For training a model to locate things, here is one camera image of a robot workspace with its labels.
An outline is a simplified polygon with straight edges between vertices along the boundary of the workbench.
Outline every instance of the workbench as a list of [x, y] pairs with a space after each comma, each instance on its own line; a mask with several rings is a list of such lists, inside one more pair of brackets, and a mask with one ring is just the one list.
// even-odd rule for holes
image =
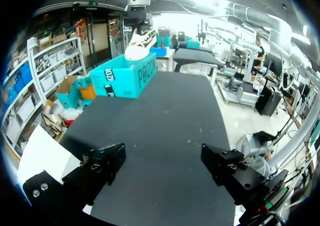
[[164, 55], [162, 57], [160, 57], [160, 56], [156, 57], [156, 63], [157, 63], [159, 71], [161, 71], [163, 63], [166, 65], [165, 71], [167, 71], [167, 72], [173, 72], [174, 71], [174, 60], [173, 60], [173, 58], [174, 58], [175, 52], [176, 52], [175, 49], [167, 48], [166, 55]]
[[157, 72], [137, 99], [98, 96], [60, 144], [82, 160], [120, 142], [127, 159], [92, 216], [121, 226], [234, 224], [232, 197], [200, 158], [202, 143], [230, 149], [206, 77]]
[[175, 72], [180, 72], [181, 66], [192, 63], [213, 68], [210, 81], [212, 86], [215, 84], [218, 69], [225, 66], [221, 61], [217, 60], [212, 53], [195, 49], [180, 48], [173, 56], [173, 60], [177, 63], [174, 70]]

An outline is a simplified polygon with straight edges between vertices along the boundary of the orange box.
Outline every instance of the orange box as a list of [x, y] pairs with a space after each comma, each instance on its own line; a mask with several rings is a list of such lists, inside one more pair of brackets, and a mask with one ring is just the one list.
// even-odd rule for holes
[[97, 97], [92, 83], [90, 84], [90, 86], [80, 89], [80, 92], [81, 92], [82, 98], [85, 100], [93, 100], [94, 98]]

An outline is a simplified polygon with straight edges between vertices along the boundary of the blue storage bin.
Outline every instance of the blue storage bin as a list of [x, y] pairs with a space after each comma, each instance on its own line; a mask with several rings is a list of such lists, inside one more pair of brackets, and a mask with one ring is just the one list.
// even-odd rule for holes
[[167, 54], [167, 48], [157, 48], [157, 47], [151, 47], [150, 53], [155, 53], [157, 57], [164, 57]]
[[157, 71], [156, 54], [139, 61], [116, 57], [90, 71], [99, 96], [137, 98]]
[[77, 108], [81, 98], [81, 92], [75, 84], [77, 76], [68, 76], [64, 79], [56, 90], [56, 97], [64, 108]]
[[15, 78], [15, 90], [19, 93], [25, 87], [24, 81], [20, 75]]
[[12, 102], [15, 100], [15, 98], [17, 97], [17, 92], [16, 91], [14, 91], [11, 95], [10, 95], [10, 98], [9, 98], [9, 100], [7, 101], [7, 105], [10, 105], [10, 104], [12, 104]]
[[12, 94], [17, 93], [15, 85], [12, 85], [11, 88], [9, 89], [9, 96]]
[[20, 67], [20, 73], [25, 85], [32, 80], [29, 62], [26, 62], [23, 66]]
[[192, 41], [192, 40], [188, 40], [188, 41], [186, 42], [186, 47], [187, 47], [187, 48], [200, 49], [200, 43], [199, 43], [199, 42]]

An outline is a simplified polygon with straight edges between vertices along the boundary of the person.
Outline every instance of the person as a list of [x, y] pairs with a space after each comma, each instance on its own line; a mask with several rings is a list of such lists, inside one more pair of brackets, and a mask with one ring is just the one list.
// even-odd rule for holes
[[264, 59], [265, 50], [261, 45], [261, 41], [259, 37], [256, 38], [255, 44], [261, 48], [261, 52], [258, 53], [258, 57], [253, 61], [253, 66], [257, 67], [261, 65], [261, 61]]
[[178, 40], [177, 40], [177, 36], [173, 35], [172, 39], [171, 39], [171, 48], [175, 49], [177, 51], [178, 48]]

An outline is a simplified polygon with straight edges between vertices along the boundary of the screw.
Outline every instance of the screw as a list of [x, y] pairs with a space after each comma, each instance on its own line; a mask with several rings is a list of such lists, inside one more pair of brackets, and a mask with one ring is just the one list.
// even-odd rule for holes
[[41, 188], [41, 190], [45, 191], [48, 189], [48, 184], [43, 183], [43, 184], [41, 184], [40, 188]]
[[34, 197], [39, 197], [39, 195], [40, 195], [40, 192], [39, 192], [39, 190], [34, 190], [33, 192], [32, 192], [32, 195], [34, 196]]

